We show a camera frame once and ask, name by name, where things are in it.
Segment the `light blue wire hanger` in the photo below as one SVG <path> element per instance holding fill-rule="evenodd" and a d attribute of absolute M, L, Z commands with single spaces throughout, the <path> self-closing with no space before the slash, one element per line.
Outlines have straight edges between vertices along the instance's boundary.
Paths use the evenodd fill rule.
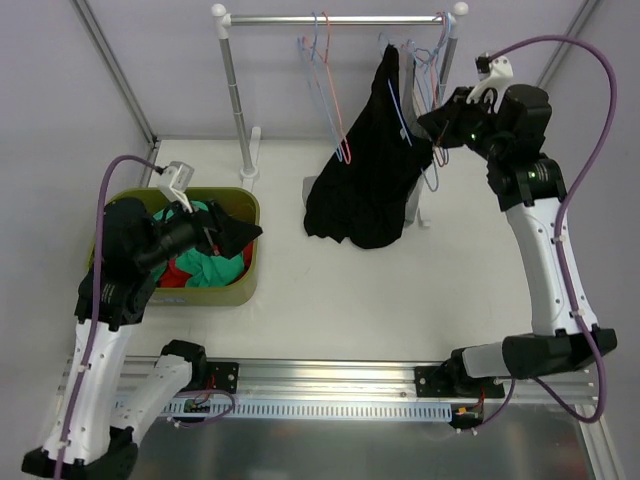
<path fill-rule="evenodd" d="M 331 23 L 325 11 L 311 13 L 313 33 L 297 38 L 307 85 L 316 110 L 322 115 L 340 163 L 350 165 L 352 153 L 342 119 L 340 102 L 330 64 Z"/>

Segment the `pink wire hanger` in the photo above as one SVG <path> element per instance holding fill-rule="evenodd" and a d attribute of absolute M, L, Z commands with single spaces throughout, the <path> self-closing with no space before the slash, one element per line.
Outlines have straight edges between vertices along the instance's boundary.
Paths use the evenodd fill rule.
<path fill-rule="evenodd" d="M 324 50 L 320 51 L 318 47 L 319 40 L 319 29 L 320 29 L 320 18 L 319 16 L 313 12 L 313 39 L 311 40 L 310 45 L 308 46 L 308 60 L 311 68 L 312 77 L 314 79 L 316 89 L 320 96 L 320 102 L 322 107 L 324 108 L 324 112 L 326 115 L 327 123 L 331 138 L 335 144 L 335 153 L 339 162 L 350 165 L 352 161 L 352 154 L 349 145 L 349 141 L 347 139 L 347 134 L 344 128 L 344 123 L 342 120 L 342 115 L 340 111 L 340 104 L 333 80 L 333 75 L 331 72 L 330 62 L 329 62 L 329 54 L 331 47 L 331 30 L 330 30 L 330 20 L 329 16 L 326 12 L 323 12 L 321 16 L 324 19 L 326 26 L 326 37 Z M 328 88 L 328 92 L 325 92 L 324 87 L 319 79 L 319 74 L 317 70 L 317 66 L 322 65 L 326 75 L 326 86 Z"/>

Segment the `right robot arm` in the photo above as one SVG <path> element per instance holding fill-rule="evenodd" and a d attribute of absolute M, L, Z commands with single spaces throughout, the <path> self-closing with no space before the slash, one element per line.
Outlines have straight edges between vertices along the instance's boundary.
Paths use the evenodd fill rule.
<path fill-rule="evenodd" d="M 531 303 L 531 332 L 455 349 L 429 382 L 474 395 L 496 378 L 529 380 L 591 366 L 617 346 L 600 327 L 582 288 L 568 225 L 559 219 L 568 198 L 558 163 L 543 153 L 552 114 L 548 94 L 534 86 L 494 89 L 473 99 L 456 88 L 419 123 L 446 148 L 466 146 L 485 160 L 487 183 L 513 231 Z"/>

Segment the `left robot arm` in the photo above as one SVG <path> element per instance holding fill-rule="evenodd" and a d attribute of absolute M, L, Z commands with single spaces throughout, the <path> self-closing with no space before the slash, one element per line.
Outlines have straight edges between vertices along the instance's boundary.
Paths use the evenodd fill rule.
<path fill-rule="evenodd" d="M 157 286 L 154 271 L 194 249 L 231 259 L 263 230 L 218 203 L 186 210 L 169 204 L 160 218 L 141 199 L 123 197 L 98 211 L 94 263 L 78 287 L 76 340 L 59 416 L 21 469 L 46 479 L 125 479 L 142 439 L 179 392 L 207 390 L 211 373 L 203 346 L 172 340 L 146 383 L 115 408 L 127 345 Z"/>

